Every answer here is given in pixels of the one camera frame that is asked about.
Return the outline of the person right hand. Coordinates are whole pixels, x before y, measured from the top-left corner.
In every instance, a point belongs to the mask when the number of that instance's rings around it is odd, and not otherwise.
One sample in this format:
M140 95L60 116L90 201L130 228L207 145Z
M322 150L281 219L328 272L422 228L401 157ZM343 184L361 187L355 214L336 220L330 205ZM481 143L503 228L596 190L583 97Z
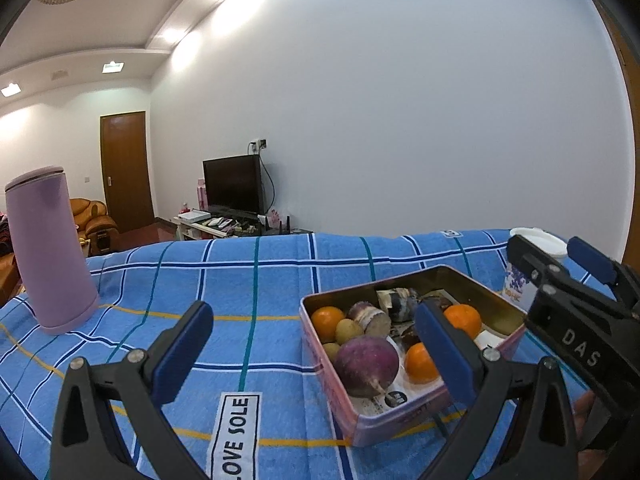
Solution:
M588 415L592 409L596 395L587 390L574 405L574 423L577 437L582 436ZM578 453L579 472L582 476L590 478L604 463L606 452L601 450L585 450Z

